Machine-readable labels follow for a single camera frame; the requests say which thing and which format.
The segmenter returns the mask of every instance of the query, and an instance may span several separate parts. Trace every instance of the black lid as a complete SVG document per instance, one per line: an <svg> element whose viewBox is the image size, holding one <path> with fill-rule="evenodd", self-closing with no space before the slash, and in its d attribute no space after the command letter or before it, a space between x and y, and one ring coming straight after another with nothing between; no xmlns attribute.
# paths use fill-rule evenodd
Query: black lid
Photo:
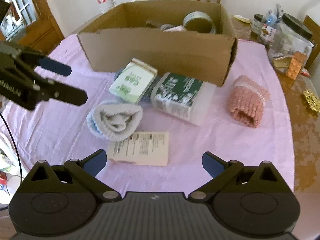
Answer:
<svg viewBox="0 0 320 240"><path fill-rule="evenodd" d="M312 39L313 33L295 17L291 16L290 14L284 13L282 16L282 21L297 34L301 35L308 41Z"/></svg>
<svg viewBox="0 0 320 240"><path fill-rule="evenodd" d="M254 18L255 18L256 20L258 20L259 22L261 22L261 21L262 21L262 18L263 18L263 15L256 13L256 14L254 15Z"/></svg>

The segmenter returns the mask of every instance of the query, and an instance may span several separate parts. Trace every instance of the cardboard box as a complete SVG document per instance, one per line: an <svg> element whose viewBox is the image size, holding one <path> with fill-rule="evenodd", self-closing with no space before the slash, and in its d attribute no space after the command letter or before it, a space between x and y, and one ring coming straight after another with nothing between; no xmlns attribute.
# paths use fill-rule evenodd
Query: cardboard box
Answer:
<svg viewBox="0 0 320 240"><path fill-rule="evenodd" d="M203 11L220 34L161 32L143 28L147 20L181 25L193 11ZM148 0L121 4L77 31L96 71L116 72L137 58L159 75L175 72L222 86L234 61L236 31L220 4L186 0Z"/></svg>

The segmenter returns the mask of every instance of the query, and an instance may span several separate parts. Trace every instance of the green and white box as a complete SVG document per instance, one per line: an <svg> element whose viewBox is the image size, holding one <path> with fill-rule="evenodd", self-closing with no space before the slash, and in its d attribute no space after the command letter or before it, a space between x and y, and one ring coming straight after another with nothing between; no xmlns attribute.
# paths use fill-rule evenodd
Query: green and white box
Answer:
<svg viewBox="0 0 320 240"><path fill-rule="evenodd" d="M216 85L167 72L151 93L154 109L201 125L207 115Z"/></svg>
<svg viewBox="0 0 320 240"><path fill-rule="evenodd" d="M157 75L158 70L133 58L110 86L109 92L126 102L137 104Z"/></svg>

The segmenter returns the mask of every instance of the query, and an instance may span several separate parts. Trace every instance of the pink tablecloth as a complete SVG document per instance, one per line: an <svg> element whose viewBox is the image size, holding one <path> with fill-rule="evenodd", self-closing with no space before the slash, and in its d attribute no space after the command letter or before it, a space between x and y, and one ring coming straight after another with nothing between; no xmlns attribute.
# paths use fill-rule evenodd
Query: pink tablecloth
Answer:
<svg viewBox="0 0 320 240"><path fill-rule="evenodd" d="M51 57L71 65L72 74L62 77L40 68L37 72L86 90L89 99L81 107L51 99L39 103L33 112L14 103L7 106L4 116L22 161L29 169L42 159L51 165L62 164L71 158L83 159L97 149L107 150L109 144L108 140L90 133L85 118L92 107L113 97L108 88L114 73L92 71L76 35L62 41ZM226 111L232 83L240 75L249 76L271 94L262 125L256 129L240 125ZM189 194L211 179L201 164L205 151L226 161L236 159L251 166L270 160L293 189L294 153L288 109L265 48L257 43L239 41L236 60L225 85L215 92L204 126L195 127L147 106L138 130L169 131L169 164L153 167L109 161L97 178L121 194L126 191L182 191Z"/></svg>

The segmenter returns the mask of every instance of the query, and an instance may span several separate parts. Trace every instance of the pink knitted sock with white stripe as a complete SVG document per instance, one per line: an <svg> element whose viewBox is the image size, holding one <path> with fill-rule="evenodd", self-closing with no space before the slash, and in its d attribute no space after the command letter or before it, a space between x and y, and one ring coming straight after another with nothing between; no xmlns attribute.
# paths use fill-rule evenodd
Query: pink knitted sock with white stripe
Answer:
<svg viewBox="0 0 320 240"><path fill-rule="evenodd" d="M269 92L247 76L240 76L234 83L228 110L232 117L249 127L258 127L262 120Z"/></svg>

